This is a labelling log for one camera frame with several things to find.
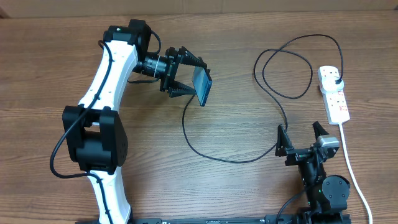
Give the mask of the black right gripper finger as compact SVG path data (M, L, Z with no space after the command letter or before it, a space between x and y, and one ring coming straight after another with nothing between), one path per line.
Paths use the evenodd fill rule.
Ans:
M292 153L294 147L290 141L284 127L280 124L277 127L277 143L275 156L287 156Z
M312 124L314 134L315 134L315 139L318 139L320 136L325 136L328 135L328 132L323 128L323 126L318 122L314 122Z

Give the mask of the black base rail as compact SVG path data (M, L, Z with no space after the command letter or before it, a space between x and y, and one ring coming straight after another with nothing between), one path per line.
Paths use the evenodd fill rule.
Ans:
M186 219L173 219L166 220L161 218L136 218L129 221L132 224L299 224L299 223L342 223L349 224L351 219L349 215L337 216L336 218L321 219L315 215L312 221L306 221L298 215L281 215L276 221L276 215L266 215L264 218L186 218Z

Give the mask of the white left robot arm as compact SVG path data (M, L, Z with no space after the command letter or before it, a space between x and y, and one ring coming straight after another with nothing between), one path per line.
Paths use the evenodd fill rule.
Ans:
M143 20L109 26L99 45L101 63L93 82L77 106L66 106L62 121L70 158L81 177L89 178L98 203L97 223L132 223L132 208L124 191L121 167L127 158L128 140L119 109L132 72L160 82L171 98L195 95L205 106L211 89L210 69L201 57L185 47L167 49L164 56L149 52L155 33Z

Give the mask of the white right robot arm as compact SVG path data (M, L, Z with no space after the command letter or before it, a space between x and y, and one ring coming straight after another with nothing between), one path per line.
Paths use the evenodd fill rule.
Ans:
M278 126L275 154L285 157L286 166L297 166L303 190L290 198L277 215L265 216L267 223L351 223L343 211L348 207L350 182L341 175L328 176L323 163L337 153L340 142L323 129L319 122L312 124L315 142L308 148L293 147L286 130ZM284 215L285 208L301 195L307 196L308 206L293 215Z

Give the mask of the white power strip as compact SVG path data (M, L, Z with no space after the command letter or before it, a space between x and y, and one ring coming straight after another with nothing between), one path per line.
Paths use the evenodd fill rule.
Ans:
M338 81L340 74L336 67L325 65L318 69L319 86L321 77L335 77ZM350 120L343 89L334 93L322 94L322 96L329 124L339 125Z

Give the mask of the Galaxy S24+ smartphone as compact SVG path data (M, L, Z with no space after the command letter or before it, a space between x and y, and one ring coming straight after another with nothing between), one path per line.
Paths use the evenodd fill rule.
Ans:
M210 71L206 68L195 67L192 83L200 106L205 106L212 86Z

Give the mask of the white charger plug adapter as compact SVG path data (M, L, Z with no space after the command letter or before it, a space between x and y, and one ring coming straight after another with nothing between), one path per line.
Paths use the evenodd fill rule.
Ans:
M344 88L344 81L340 81L337 83L335 77L321 77L320 80L320 91L323 94L334 93L337 91L341 91Z

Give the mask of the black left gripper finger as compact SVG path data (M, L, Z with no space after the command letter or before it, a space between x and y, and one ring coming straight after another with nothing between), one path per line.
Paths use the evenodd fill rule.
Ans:
M183 83L180 83L178 81L172 81L171 84L169 85L169 97L175 98L178 96L183 96L183 95L195 95L195 89L185 85Z
M207 64L201 57L194 56L186 47L181 46L178 51L180 63L184 65L191 65L194 67L207 68Z

